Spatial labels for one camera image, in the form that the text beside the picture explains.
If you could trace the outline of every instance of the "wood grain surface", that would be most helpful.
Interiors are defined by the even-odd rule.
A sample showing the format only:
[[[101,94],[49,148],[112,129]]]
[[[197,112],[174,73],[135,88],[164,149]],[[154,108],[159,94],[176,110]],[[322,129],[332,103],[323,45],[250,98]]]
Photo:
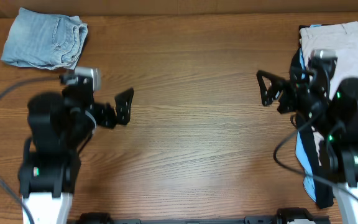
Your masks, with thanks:
[[[70,218],[240,218],[305,207],[340,223],[337,204],[318,210],[302,177],[272,159],[293,131],[277,104],[263,107],[255,77],[288,78],[298,25],[358,21],[358,13],[84,17],[89,39],[78,65],[101,69],[100,102],[133,86],[132,120],[99,128],[81,155]],[[12,19],[0,19],[0,58]],[[57,72],[0,61],[0,92]],[[17,171],[30,135],[26,104],[58,82],[23,86],[0,102],[0,174],[18,191]],[[300,168],[295,140],[279,158]],[[21,208],[0,188],[0,223],[22,223]]]

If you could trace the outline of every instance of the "green led light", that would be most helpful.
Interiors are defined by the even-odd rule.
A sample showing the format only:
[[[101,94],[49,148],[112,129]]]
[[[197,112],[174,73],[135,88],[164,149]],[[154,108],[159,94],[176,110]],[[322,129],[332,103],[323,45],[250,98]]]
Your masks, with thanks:
[[[354,157],[354,164],[358,165],[358,156]]]

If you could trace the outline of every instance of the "black metal bracket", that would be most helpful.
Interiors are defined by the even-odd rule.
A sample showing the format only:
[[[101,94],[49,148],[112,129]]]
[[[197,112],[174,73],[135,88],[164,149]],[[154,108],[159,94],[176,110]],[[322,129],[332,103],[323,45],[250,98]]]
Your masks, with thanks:
[[[115,97],[117,122],[119,124],[126,125],[131,120],[131,104],[133,97],[133,88],[130,88]]]
[[[117,124],[117,116],[109,103],[95,103],[89,107],[89,112],[96,120],[96,124],[105,128],[114,128]]]
[[[310,76],[313,76],[314,73],[309,71],[309,70],[304,70],[301,68],[297,68],[294,66],[290,67],[290,80],[293,83],[297,83],[297,84],[309,84],[310,82]]]
[[[337,57],[319,58],[312,57],[308,67],[313,72],[313,80],[310,82],[310,89],[324,97],[333,78],[336,69]]]
[[[313,221],[316,224],[330,224],[329,217],[314,217],[305,208],[279,208],[277,210],[276,219],[280,220],[280,223],[293,222],[296,219],[305,219]]]
[[[249,216],[244,220],[245,224],[275,224],[276,216],[264,215],[264,216]]]
[[[262,105],[264,106],[271,105],[274,100],[277,100],[284,86],[287,84],[287,81],[284,78],[262,70],[259,70],[256,73],[256,77],[260,88]],[[271,81],[271,86],[268,89],[266,88],[263,77]]]

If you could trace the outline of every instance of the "white pants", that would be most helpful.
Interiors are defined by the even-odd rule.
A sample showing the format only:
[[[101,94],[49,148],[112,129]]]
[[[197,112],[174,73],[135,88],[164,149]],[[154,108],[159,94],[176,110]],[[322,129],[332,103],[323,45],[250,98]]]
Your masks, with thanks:
[[[358,78],[358,22],[302,28],[300,34],[306,66],[314,49],[329,49],[336,52],[338,60],[334,77],[331,79],[330,99],[333,98],[343,79]],[[322,139],[320,134],[315,133],[314,141],[317,150],[319,149],[318,143]]]

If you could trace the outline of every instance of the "gray cable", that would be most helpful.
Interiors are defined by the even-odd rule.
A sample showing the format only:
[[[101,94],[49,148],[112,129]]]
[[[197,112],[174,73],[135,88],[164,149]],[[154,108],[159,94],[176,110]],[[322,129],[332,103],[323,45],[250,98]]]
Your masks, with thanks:
[[[306,127],[308,127],[311,123],[313,123],[321,114],[318,114],[317,116],[314,116],[312,117],[311,119],[309,119],[308,122],[306,122],[304,125],[302,125],[300,128],[296,129],[294,132],[292,132],[291,134],[289,134],[285,139],[283,139],[277,146],[276,148],[274,149],[274,152],[273,152],[273,159],[274,161],[279,165],[281,166],[282,168],[285,168],[289,171],[292,171],[296,174],[299,174],[299,175],[302,175],[303,177],[311,177],[313,178],[315,181],[318,181],[322,184],[325,184],[325,185],[328,185],[332,188],[335,188],[335,189],[338,189],[348,195],[350,195],[354,200],[356,200],[358,202],[358,198],[352,194],[352,192],[348,191],[346,188],[342,187],[342,186],[339,186],[338,184],[335,184],[334,182],[331,182],[325,178],[322,178],[322,177],[319,177],[317,175],[311,175],[311,174],[307,174],[303,171],[300,171],[300,170],[297,170],[297,169],[294,169],[292,167],[289,167],[285,164],[283,164],[282,162],[280,162],[278,159],[277,159],[277,152],[278,150],[285,144],[287,143],[293,136],[295,136],[296,134],[298,134],[299,131],[302,131],[303,129],[305,129]]]
[[[7,88],[5,91],[3,91],[0,94],[0,100],[9,92],[11,92],[12,90],[26,85],[26,84],[30,84],[30,83],[35,83],[35,82],[44,82],[44,81],[49,81],[49,80],[58,80],[58,78],[52,78],[52,77],[44,77],[44,78],[32,78],[32,79],[28,79],[28,80],[24,80],[21,82],[18,82],[12,86],[10,86],[9,88]],[[2,180],[2,178],[0,178],[0,186],[23,208],[23,210],[25,211],[27,217],[29,218],[30,224],[35,224],[34,223],[34,219],[30,213],[29,208],[27,208],[27,206],[22,202],[22,199],[17,196],[15,194],[15,192],[5,183],[5,181]]]

